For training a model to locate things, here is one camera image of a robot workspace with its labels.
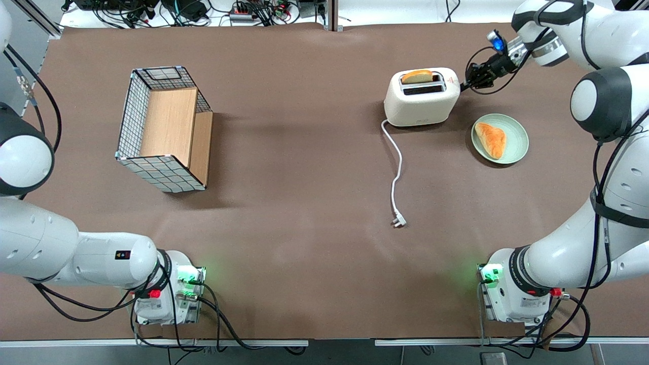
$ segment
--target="brown tablecloth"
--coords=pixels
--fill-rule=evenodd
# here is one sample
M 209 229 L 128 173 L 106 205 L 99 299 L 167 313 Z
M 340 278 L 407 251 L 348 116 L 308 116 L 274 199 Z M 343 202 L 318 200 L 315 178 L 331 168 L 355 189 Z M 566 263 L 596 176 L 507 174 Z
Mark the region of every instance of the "brown tablecloth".
M 82 231 L 146 234 L 185 252 L 208 268 L 244 338 L 478 336 L 476 265 L 553 231 L 593 184 L 595 143 L 569 112 L 585 72 L 531 62 L 500 93 L 463 93 L 444 123 L 390 128 L 405 158 L 397 184 L 404 229 L 389 224 L 396 155 L 380 122 L 394 73 L 445 66 L 463 78 L 495 27 L 511 37 L 502 24 L 66 29 L 42 71 L 63 139 L 55 172 L 27 201 Z M 172 65 L 187 67 L 217 113 L 204 192 L 162 193 L 113 159 L 131 69 Z M 488 113 L 526 128 L 522 161 L 499 168 L 473 150 L 470 126 Z M 31 110 L 26 118 L 34 120 Z M 0 285 L 2 340 L 132 338 L 125 310 L 73 323 L 24 280 L 0 275 Z M 592 334 L 648 336 L 649 318 L 630 315 L 645 312 L 647 288 L 637 279 L 593 290 Z M 102 306 L 120 296 L 61 291 Z M 214 337 L 214 323 L 203 318 L 182 332 Z

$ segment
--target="pastry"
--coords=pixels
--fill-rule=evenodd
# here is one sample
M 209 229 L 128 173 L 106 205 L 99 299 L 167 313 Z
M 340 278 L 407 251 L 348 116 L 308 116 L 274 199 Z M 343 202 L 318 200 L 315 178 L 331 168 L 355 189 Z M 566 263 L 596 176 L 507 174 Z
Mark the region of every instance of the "pastry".
M 422 84 L 431 81 L 433 81 L 433 73 L 427 69 L 418 69 L 401 76 L 401 83 L 404 85 Z
M 507 135 L 502 129 L 479 122 L 476 124 L 476 134 L 491 158 L 498 160 L 502 157 L 507 144 Z

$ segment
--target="plate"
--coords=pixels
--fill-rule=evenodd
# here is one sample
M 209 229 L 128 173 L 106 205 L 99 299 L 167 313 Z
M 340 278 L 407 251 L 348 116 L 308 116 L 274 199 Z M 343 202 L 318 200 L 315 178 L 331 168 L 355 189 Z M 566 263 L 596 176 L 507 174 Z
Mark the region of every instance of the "plate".
M 502 154 L 500 159 L 495 159 L 485 151 L 482 147 L 482 143 L 478 138 L 476 133 L 476 124 L 479 122 L 488 123 L 496 128 L 500 128 L 505 132 L 507 136 L 507 144 L 505 145 L 505 152 Z M 491 162 L 497 164 L 513 164 L 516 161 L 522 159 L 530 146 L 530 139 L 519 122 L 510 116 L 504 114 L 487 114 L 476 120 L 476 123 L 473 123 L 471 127 L 471 141 L 473 146 L 476 148 L 479 154 Z

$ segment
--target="toaster power cord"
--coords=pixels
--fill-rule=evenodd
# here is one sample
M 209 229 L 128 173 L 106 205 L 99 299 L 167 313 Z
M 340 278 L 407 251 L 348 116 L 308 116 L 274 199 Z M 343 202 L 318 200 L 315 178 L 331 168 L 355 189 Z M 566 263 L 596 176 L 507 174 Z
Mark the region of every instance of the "toaster power cord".
M 383 130 L 383 133 L 386 135 L 387 139 L 395 147 L 395 149 L 397 150 L 397 154 L 399 155 L 397 176 L 395 176 L 394 180 L 392 180 L 392 190 L 390 194 L 390 198 L 392 199 L 392 211 L 395 213 L 395 220 L 392 221 L 392 224 L 395 226 L 395 228 L 399 228 L 406 225 L 406 219 L 404 218 L 403 215 L 401 215 L 399 209 L 397 209 L 397 204 L 395 203 L 395 185 L 397 184 L 397 180 L 399 180 L 399 178 L 401 177 L 401 166 L 403 165 L 404 158 L 401 155 L 401 150 L 399 149 L 395 141 L 392 139 L 392 136 L 390 136 L 390 134 L 387 132 L 386 124 L 387 124 L 387 119 L 381 123 L 381 129 Z

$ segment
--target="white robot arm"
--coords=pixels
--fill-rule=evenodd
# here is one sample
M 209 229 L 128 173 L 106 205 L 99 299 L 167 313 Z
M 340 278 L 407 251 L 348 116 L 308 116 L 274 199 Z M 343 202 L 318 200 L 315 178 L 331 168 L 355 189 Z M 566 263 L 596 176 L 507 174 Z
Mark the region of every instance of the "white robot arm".
M 10 33 L 0 1 L 0 51 Z M 33 284 L 132 291 L 142 324 L 197 321 L 205 270 L 186 255 L 159 250 L 139 234 L 79 232 L 69 219 L 22 200 L 49 178 L 54 162 L 43 133 L 0 103 L 0 273 Z
M 497 251 L 480 270 L 484 279 L 497 279 L 485 295 L 490 318 L 533 325 L 548 312 L 552 288 L 649 273 L 649 136 L 642 133 L 649 130 L 649 13 L 578 0 L 527 0 L 512 27 L 519 36 L 506 45 L 497 32 L 488 36 L 499 52 L 471 65 L 464 89 L 491 87 L 526 57 L 541 66 L 569 57 L 596 70 L 572 93 L 573 118 L 598 144 L 616 140 L 619 146 L 603 186 L 577 213 L 532 245 Z

